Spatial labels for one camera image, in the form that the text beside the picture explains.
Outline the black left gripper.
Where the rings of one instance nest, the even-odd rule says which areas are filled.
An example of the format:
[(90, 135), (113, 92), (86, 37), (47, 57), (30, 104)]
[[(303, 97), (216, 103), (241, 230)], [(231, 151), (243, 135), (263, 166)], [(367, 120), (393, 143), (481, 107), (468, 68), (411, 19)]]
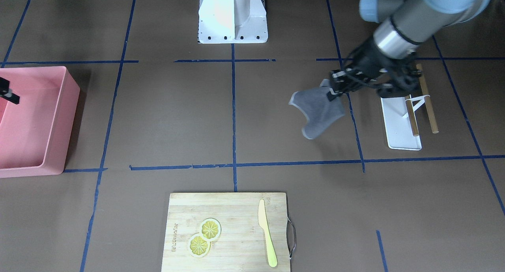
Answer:
[(381, 98), (405, 97), (419, 90), (421, 71), (412, 58), (391, 59), (384, 55), (354, 57), (342, 70), (331, 72), (327, 99), (333, 101), (345, 93), (367, 87)]

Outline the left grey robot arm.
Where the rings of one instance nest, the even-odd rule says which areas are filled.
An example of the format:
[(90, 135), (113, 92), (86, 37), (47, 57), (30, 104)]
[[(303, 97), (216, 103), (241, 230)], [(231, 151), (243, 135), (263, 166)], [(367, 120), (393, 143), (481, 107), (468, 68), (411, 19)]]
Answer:
[(351, 53), (352, 62), (332, 72), (326, 98), (363, 87), (381, 98), (405, 97), (419, 88), (415, 51), (445, 26), (467, 22), (490, 0), (360, 0), (364, 20), (379, 26)]

